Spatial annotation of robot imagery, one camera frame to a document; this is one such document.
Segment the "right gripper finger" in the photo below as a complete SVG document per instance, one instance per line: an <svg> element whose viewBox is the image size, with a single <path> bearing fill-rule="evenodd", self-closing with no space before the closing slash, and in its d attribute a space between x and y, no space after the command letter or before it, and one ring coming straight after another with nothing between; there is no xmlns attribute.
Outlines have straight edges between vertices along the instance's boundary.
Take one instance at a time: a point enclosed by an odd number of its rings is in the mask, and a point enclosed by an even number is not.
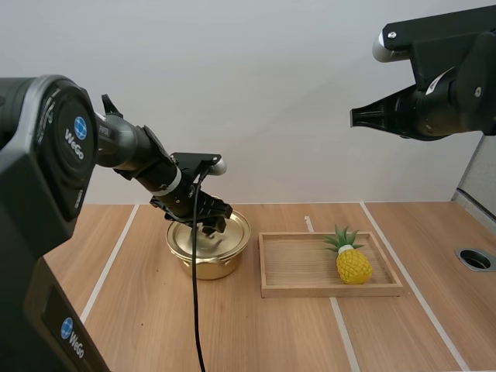
<svg viewBox="0 0 496 372"><path fill-rule="evenodd" d="M401 101L410 94L411 88L404 88L364 107L352 108L350 115L352 117L383 117L385 115L392 115L398 110Z"/></svg>
<svg viewBox="0 0 496 372"><path fill-rule="evenodd" d="M380 130L386 133L399 135L394 125L394 114L383 117L352 117L350 116L352 127L366 127Z"/></svg>

